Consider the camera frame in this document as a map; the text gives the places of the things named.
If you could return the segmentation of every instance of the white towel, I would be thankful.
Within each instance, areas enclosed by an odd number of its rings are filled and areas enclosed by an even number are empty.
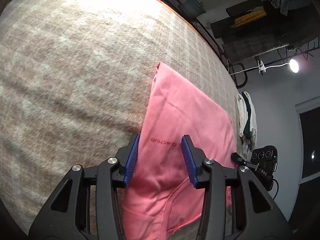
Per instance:
[[[252,104],[250,95],[248,92],[244,92],[246,97],[248,98],[249,105],[251,108],[251,116],[250,116],[250,135],[251,135],[251,143],[252,143],[252,149],[255,149],[257,146],[257,120],[256,120],[256,112],[254,110],[254,106]]]
[[[237,96],[237,106],[238,106],[238,113],[239,113],[239,126],[240,126],[240,138],[244,138],[243,130],[245,127],[245,124],[248,120],[248,112],[247,112],[247,106],[245,104],[245,101],[242,97],[242,95],[238,94]]]

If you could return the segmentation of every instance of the beige carpet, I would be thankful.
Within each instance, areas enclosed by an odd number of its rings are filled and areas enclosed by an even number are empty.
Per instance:
[[[141,130],[159,61],[224,108],[239,134],[224,66],[158,0],[9,3],[0,17],[0,197],[25,232],[72,165],[101,163]]]

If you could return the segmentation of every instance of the plant pot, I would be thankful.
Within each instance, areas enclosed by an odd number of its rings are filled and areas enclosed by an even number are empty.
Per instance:
[[[206,11],[202,8],[196,0],[186,0],[180,8],[188,15],[192,20],[196,19],[199,15]]]

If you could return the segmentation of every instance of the light bulb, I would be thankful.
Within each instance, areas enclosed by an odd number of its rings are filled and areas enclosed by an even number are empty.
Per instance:
[[[298,73],[299,64],[298,64],[298,62],[296,60],[294,60],[293,58],[290,59],[289,65],[290,65],[290,69],[292,70],[293,73]]]

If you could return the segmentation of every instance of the pink cloth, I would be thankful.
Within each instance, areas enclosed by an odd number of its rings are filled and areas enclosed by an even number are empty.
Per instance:
[[[203,189],[194,189],[181,152],[189,134],[195,147],[234,168],[231,118],[193,84],[159,63],[141,131],[138,161],[123,202],[127,240],[165,240],[201,216]],[[231,203],[227,190],[227,205]]]

